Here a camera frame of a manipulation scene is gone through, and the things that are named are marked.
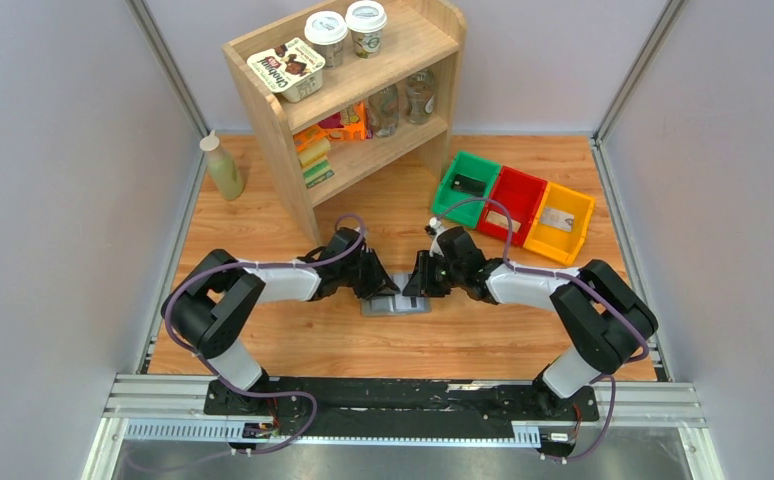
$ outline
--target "bottle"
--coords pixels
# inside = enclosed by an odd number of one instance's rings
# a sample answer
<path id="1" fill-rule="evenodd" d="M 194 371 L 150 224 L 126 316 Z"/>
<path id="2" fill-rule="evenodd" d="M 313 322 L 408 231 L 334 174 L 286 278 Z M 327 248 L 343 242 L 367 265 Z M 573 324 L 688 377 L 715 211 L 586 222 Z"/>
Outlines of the bottle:
<path id="1" fill-rule="evenodd" d="M 399 88 L 396 85 L 379 90 L 367 99 L 366 116 L 376 137 L 389 137 L 399 126 Z"/>
<path id="2" fill-rule="evenodd" d="M 405 93 L 408 103 L 405 116 L 408 121 L 422 125 L 434 113 L 434 90 L 437 82 L 430 68 L 420 70 L 405 80 Z"/>
<path id="3" fill-rule="evenodd" d="M 222 198 L 230 202 L 239 197 L 245 187 L 243 177 L 231 154 L 222 148 L 219 137 L 216 136 L 216 130 L 199 142 L 199 148 L 207 155 L 207 173 L 213 179 Z"/>

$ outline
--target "aluminum frame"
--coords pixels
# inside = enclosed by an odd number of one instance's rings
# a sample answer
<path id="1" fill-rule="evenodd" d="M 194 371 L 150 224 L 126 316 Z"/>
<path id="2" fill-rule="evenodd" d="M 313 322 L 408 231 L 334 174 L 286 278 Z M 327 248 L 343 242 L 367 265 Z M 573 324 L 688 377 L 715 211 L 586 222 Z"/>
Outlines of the aluminum frame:
<path id="1" fill-rule="evenodd" d="M 192 95 L 190 95 L 180 72 L 178 72 L 177 66 L 169 54 L 145 1 L 126 0 L 126 3 L 136 16 L 137 22 L 144 31 L 152 50 L 161 62 L 164 71 L 172 83 L 173 89 L 183 103 L 196 130 L 201 135 L 207 134 L 207 125 Z M 647 301 L 649 299 L 649 292 L 639 274 L 638 265 L 640 262 L 637 251 L 633 240 L 626 230 L 625 212 L 618 201 L 616 184 L 613 174 L 607 168 L 607 156 L 602 144 L 613 128 L 643 71 L 648 67 L 654 53 L 665 38 L 684 4 L 685 0 L 667 1 L 648 40 L 632 65 L 625 81 L 620 86 L 599 128 L 594 132 L 591 143 L 617 237 L 623 250 L 629 278 L 638 295 L 643 295 Z M 156 302 L 157 308 L 159 308 L 165 295 L 168 293 L 168 286 L 174 278 L 179 254 L 183 247 L 196 199 L 198 198 L 203 173 L 204 161 L 202 161 L 196 174 L 193 189 L 186 205 L 184 221 L 180 226 L 176 244 L 173 248 L 172 259 L 166 273 L 162 276 L 160 296 Z M 152 315 L 152 318 L 147 318 L 146 321 L 150 323 L 149 341 L 145 350 L 145 358 L 141 365 L 139 365 L 138 371 L 145 370 L 144 365 L 147 364 L 147 360 L 154 351 L 154 344 L 160 327 L 158 315 Z M 660 331 L 657 337 L 657 341 L 650 344 L 650 347 L 657 348 L 659 351 L 658 355 L 653 356 L 653 362 L 656 366 L 667 368 L 668 365 L 663 365 L 661 362 Z M 82 478 L 109 479 L 112 477 L 122 441 L 132 422 L 141 422 L 148 419 L 167 419 L 171 422 L 177 423 L 181 421 L 185 422 L 185 424 L 194 425 L 196 422 L 218 423 L 220 421 L 269 420 L 268 417 L 261 416 L 209 417 L 204 415 L 202 412 L 204 395 L 207 392 L 207 385 L 212 379 L 213 377 L 211 376 L 202 375 L 117 375 Z M 491 383 L 504 382 L 477 382 L 478 385 L 489 385 Z M 594 388 L 600 411 L 600 421 L 604 421 L 610 398 L 610 387 L 606 383 L 600 383 Z M 515 427 L 517 428 L 563 425 L 567 424 L 564 422 L 515 422 Z M 696 480 L 719 480 L 723 478 L 707 422 L 692 384 L 674 382 L 618 382 L 617 404 L 614 418 L 612 419 L 612 426 L 675 428 L 678 430 L 685 446 L 687 462 L 693 478 Z M 360 439 L 342 439 L 340 442 L 357 444 L 360 442 Z"/>

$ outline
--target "wooden table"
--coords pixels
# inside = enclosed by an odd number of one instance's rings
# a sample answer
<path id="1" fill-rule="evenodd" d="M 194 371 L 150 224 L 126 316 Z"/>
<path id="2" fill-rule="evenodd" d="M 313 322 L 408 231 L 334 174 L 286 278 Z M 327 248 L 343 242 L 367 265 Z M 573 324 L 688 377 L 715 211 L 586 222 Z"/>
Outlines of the wooden table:
<path id="1" fill-rule="evenodd" d="M 287 261 L 312 248 L 279 204 L 254 138 L 228 136 L 223 142 L 246 178 L 245 193 L 226 202 L 205 179 L 176 282 L 214 248 L 258 261 Z M 575 266 L 601 258 L 624 274 L 585 137 L 455 136 L 452 151 L 458 150 L 595 196 L 596 210 Z M 369 230 L 367 244 L 387 271 L 411 271 L 417 250 L 431 244 L 423 226 L 431 217 L 436 186 L 437 180 L 409 155 L 318 206 L 317 220 L 322 233 L 330 234 L 340 214 L 361 215 Z M 479 233 L 473 238 L 488 257 L 501 255 L 503 242 Z M 512 249 L 511 258 L 557 266 L 522 249 Z M 270 375 L 290 376 L 533 379 L 570 346 L 556 314 L 474 302 L 458 289 L 433 299 L 431 313 L 404 317 L 362 317 L 350 289 L 319 302 L 260 305 L 241 338 Z M 149 373 L 206 370 L 161 329 Z M 625 366 L 617 378 L 655 380 L 655 371 L 646 360 Z"/>

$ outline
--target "back wall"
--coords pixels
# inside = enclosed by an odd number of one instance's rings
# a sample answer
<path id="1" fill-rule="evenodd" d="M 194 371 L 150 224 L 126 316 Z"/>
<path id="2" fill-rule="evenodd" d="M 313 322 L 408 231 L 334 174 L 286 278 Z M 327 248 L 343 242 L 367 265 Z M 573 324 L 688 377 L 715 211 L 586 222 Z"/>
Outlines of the back wall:
<path id="1" fill-rule="evenodd" d="M 221 45 L 315 2 L 147 0 L 209 126 L 234 131 L 251 127 Z M 453 3 L 469 27 L 455 129 L 535 133 L 598 127 L 665 1 Z"/>

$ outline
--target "glass bottle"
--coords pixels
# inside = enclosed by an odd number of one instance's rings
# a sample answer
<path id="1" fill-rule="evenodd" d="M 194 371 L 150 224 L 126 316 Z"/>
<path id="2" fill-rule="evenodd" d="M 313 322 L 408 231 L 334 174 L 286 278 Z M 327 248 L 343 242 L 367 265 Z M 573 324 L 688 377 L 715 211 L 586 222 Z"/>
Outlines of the glass bottle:
<path id="1" fill-rule="evenodd" d="M 376 137 L 389 137 L 396 133 L 399 126 L 399 88 L 390 85 L 370 95 L 366 116 Z"/>
<path id="2" fill-rule="evenodd" d="M 434 90 L 437 82 L 430 68 L 422 69 L 405 80 L 405 93 L 408 96 L 405 116 L 408 121 L 422 125 L 434 113 Z"/>

